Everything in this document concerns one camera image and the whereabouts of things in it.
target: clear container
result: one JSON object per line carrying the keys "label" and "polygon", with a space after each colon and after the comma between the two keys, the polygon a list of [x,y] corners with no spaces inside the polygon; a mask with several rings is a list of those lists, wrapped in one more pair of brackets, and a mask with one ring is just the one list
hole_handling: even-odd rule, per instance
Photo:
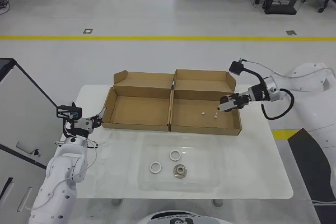
{"label": "clear container", "polygon": [[[141,152],[138,186],[141,190],[210,192],[219,186],[224,170],[222,150],[215,147],[214,136],[204,134],[152,134],[145,136]],[[170,152],[178,150],[181,158],[170,159]],[[151,163],[162,166],[158,174],[150,171]],[[177,178],[173,169],[177,164],[187,168],[184,178]]]}

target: cardboard box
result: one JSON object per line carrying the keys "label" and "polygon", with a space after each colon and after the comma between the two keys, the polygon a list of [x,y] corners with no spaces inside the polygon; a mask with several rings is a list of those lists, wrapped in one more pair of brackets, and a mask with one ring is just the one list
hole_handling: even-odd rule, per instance
{"label": "cardboard box", "polygon": [[171,131],[237,136],[242,128],[239,111],[217,110],[220,97],[232,94],[235,86],[235,79],[225,71],[176,70]]}
{"label": "cardboard box", "polygon": [[122,71],[114,75],[104,128],[169,130],[173,74]]}

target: table leg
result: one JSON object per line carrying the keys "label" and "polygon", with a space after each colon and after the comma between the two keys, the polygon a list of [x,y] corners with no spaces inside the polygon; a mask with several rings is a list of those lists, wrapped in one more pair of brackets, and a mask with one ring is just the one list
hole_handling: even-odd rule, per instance
{"label": "table leg", "polygon": [[111,204],[113,206],[120,206],[122,204],[122,199],[112,199]]}
{"label": "table leg", "polygon": [[212,200],[215,207],[222,207],[223,206],[223,199],[213,199]]}

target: white ring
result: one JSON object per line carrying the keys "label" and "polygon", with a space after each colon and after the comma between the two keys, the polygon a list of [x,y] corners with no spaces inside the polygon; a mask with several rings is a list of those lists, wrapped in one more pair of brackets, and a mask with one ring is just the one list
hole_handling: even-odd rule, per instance
{"label": "white ring", "polygon": [[[173,158],[172,157],[173,152],[177,152],[178,153],[178,158]],[[181,154],[180,154],[180,152],[178,150],[173,150],[173,151],[170,152],[169,157],[173,161],[178,161],[178,160],[180,160]]]}
{"label": "white ring", "polygon": [[[157,165],[159,166],[159,169],[158,169],[157,171],[152,170],[152,166],[153,166],[154,164],[157,164]],[[150,166],[150,171],[151,171],[153,174],[158,174],[161,170],[162,170],[162,165],[161,165],[160,162],[155,161],[155,162],[153,162],[153,163],[151,164],[151,166]]]}

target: white table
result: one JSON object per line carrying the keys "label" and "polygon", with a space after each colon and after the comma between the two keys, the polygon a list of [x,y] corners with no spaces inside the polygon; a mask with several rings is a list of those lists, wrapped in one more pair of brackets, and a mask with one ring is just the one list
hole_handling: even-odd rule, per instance
{"label": "white table", "polygon": [[[238,85],[243,92],[249,86]],[[76,105],[83,108],[83,117],[94,116],[103,107],[107,85],[83,86]],[[96,163],[87,170],[85,180],[77,184],[78,198],[148,198],[148,199],[287,199],[293,196],[291,184],[280,158],[260,103],[240,110],[242,131],[238,136],[148,132],[136,130],[95,129],[90,139],[107,141],[98,149]],[[194,144],[209,143],[217,158],[218,183],[205,190],[146,189],[139,184],[141,155],[150,142],[169,147],[172,140],[191,139]],[[88,152],[88,163],[95,153]]]}

